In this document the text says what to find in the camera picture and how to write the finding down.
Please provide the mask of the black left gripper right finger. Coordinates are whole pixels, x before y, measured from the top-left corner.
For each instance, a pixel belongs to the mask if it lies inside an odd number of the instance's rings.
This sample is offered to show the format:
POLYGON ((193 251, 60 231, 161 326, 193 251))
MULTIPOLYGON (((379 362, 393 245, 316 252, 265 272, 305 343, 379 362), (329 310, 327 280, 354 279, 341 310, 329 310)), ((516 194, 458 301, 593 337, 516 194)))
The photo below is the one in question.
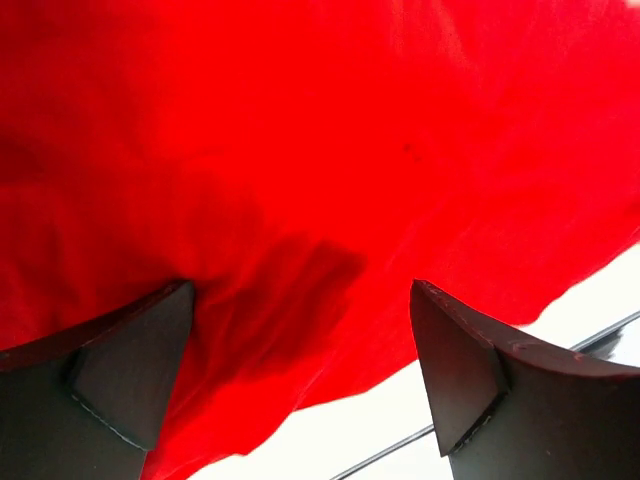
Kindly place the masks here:
POLYGON ((639 370, 567 350, 417 280, 410 317, 457 479, 635 479, 639 370))

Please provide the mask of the red t-shirt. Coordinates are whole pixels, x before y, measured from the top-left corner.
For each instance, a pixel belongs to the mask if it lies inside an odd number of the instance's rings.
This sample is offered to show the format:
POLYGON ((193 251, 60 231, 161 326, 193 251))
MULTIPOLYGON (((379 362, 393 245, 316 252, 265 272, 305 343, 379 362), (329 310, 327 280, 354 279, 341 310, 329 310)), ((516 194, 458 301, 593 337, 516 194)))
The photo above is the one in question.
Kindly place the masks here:
POLYGON ((638 240, 627 2, 1 5, 2 346, 196 289, 147 479, 408 365, 414 279, 527 325, 638 240))

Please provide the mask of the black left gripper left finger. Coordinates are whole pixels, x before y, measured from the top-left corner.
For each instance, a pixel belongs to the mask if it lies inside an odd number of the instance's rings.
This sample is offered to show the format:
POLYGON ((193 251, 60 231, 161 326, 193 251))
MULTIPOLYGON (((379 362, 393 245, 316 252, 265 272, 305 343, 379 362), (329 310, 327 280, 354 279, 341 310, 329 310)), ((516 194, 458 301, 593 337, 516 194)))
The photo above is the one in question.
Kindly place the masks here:
POLYGON ((191 282, 1 353, 1 476, 138 479, 194 318, 191 282))

